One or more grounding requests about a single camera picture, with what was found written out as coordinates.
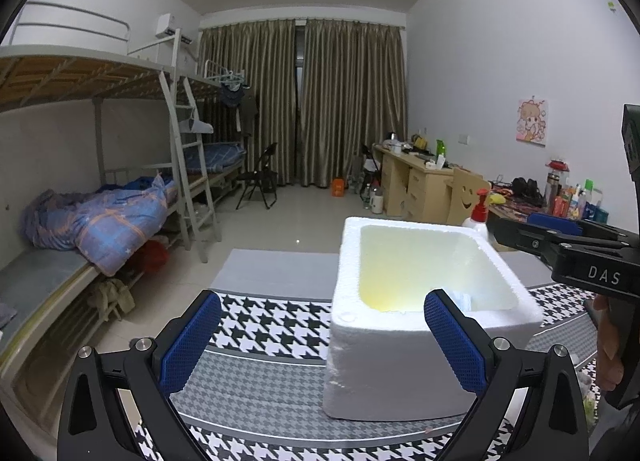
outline wooden bed slats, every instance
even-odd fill
[[[158,65],[140,65],[85,56],[36,54],[0,58],[0,112],[47,102],[88,98],[164,98]],[[197,99],[210,98],[216,85],[191,80]],[[178,96],[184,97],[183,87]]]

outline poster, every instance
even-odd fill
[[[544,147],[546,145],[548,112],[549,108],[546,100],[536,100],[535,96],[531,97],[530,100],[520,100],[516,140]]]

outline red spray bottle cap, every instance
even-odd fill
[[[480,201],[476,206],[474,206],[474,211],[471,212],[471,219],[476,223],[486,223],[486,220],[489,217],[489,210],[487,210],[487,207],[484,204],[488,195],[489,191],[487,189],[481,188],[478,190]]]

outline curtain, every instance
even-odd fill
[[[302,88],[302,184],[346,178],[360,146],[406,134],[400,29],[364,22],[307,21]]]
[[[198,69],[205,61],[236,72],[244,70],[258,106],[258,122],[247,143],[247,166],[273,142],[278,143],[272,159],[280,184],[292,183],[294,128],[296,122],[296,23],[294,20],[244,22],[202,32]],[[212,141],[233,142],[236,110],[216,99],[205,102],[202,119],[214,127]]]

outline yellow object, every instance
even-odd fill
[[[427,144],[428,144],[427,140],[425,140],[421,136],[418,136],[418,138],[414,142],[414,146],[420,149],[421,151],[424,151],[427,148]]]
[[[488,205],[504,205],[507,203],[507,198],[502,194],[498,194],[497,192],[492,192],[489,194],[488,199],[486,200]]]

